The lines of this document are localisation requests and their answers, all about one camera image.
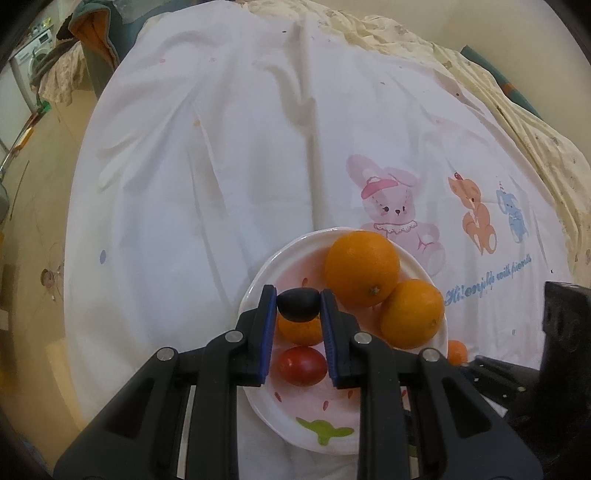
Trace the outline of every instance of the metal screw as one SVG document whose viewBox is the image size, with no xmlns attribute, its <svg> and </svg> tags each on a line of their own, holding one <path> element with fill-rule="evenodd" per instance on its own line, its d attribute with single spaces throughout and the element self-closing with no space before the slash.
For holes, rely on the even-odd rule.
<svg viewBox="0 0 591 480">
<path fill-rule="evenodd" d="M 355 340 L 357 343 L 367 345 L 369 342 L 371 342 L 371 335 L 367 332 L 359 332 L 355 334 L 353 340 Z"/>
<path fill-rule="evenodd" d="M 174 350 L 168 346 L 165 346 L 156 352 L 156 358 L 161 362 L 166 362 L 172 357 L 174 357 Z"/>
<path fill-rule="evenodd" d="M 434 348 L 427 348 L 423 352 L 423 358 L 427 362 L 436 362 L 437 360 L 439 360 L 440 356 L 441 355 L 439 354 L 439 352 L 437 350 L 435 350 Z"/>
<path fill-rule="evenodd" d="M 226 333 L 225 338 L 227 342 L 238 343 L 240 340 L 242 340 L 242 338 L 244 338 L 244 335 L 240 330 L 230 330 L 228 333 Z"/>
</svg>

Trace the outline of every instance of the yellow blanket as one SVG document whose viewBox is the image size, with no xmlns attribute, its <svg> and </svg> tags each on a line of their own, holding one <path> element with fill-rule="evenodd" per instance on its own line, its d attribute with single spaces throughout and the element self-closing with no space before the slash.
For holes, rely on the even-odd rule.
<svg viewBox="0 0 591 480">
<path fill-rule="evenodd" d="M 390 18 L 356 18 L 308 0 L 253 0 L 242 6 L 258 15 L 309 16 L 351 45 L 418 61 L 461 83 L 495 115 L 550 191 L 574 280 L 591 287 L 591 167 L 570 140 L 511 102 L 487 70 L 457 51 L 423 40 Z"/>
</svg>

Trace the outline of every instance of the black olive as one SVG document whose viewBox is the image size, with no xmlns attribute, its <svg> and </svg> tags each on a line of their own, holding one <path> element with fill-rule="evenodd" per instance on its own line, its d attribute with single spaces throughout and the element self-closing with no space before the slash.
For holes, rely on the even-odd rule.
<svg viewBox="0 0 591 480">
<path fill-rule="evenodd" d="M 291 322 L 309 322 L 320 313 L 320 292 L 315 288 L 292 288 L 277 296 L 277 309 Z"/>
</svg>

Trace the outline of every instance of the plate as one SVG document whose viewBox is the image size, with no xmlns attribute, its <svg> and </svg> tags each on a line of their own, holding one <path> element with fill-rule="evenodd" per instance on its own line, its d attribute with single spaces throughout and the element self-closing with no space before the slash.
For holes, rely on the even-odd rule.
<svg viewBox="0 0 591 480">
<path fill-rule="evenodd" d="M 240 313 L 255 309 L 266 284 L 275 285 L 278 293 L 296 287 L 326 288 L 324 259 L 332 244 L 354 229 L 338 227 L 303 235 L 275 253 L 265 262 L 246 291 Z M 405 250 L 393 244 L 400 257 L 400 278 L 420 278 L 433 283 L 421 265 Z M 342 305 L 340 310 L 347 311 Z M 373 309 L 348 310 L 362 330 L 379 336 Z M 278 355 L 294 344 L 283 339 L 275 329 L 269 376 L 260 388 L 244 390 L 253 410 L 273 431 L 292 445 L 330 455 L 352 455 L 359 451 L 360 390 L 337 390 L 328 375 L 312 387 L 294 387 L 284 381 L 274 368 Z M 447 321 L 435 337 L 421 348 L 438 349 L 447 356 Z M 314 346 L 324 355 L 324 345 Z"/>
</svg>

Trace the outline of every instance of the tangerine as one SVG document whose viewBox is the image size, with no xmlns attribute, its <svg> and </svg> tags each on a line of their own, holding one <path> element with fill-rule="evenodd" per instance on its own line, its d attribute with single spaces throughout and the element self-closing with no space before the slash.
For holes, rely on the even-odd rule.
<svg viewBox="0 0 591 480">
<path fill-rule="evenodd" d="M 449 340 L 447 343 L 447 361 L 459 367 L 468 361 L 468 349 L 460 340 Z"/>
<path fill-rule="evenodd" d="M 399 273 L 396 247 L 376 232 L 343 235 L 330 247 L 324 263 L 326 285 L 346 307 L 382 303 L 396 286 Z"/>
<path fill-rule="evenodd" d="M 278 313 L 277 328 L 283 338 L 296 345 L 314 346 L 322 341 L 322 327 L 319 316 L 309 322 L 291 322 Z"/>
<path fill-rule="evenodd" d="M 435 286 L 418 278 L 403 281 L 382 304 L 382 336 L 396 348 L 418 348 L 439 331 L 443 314 L 443 296 Z"/>
</svg>

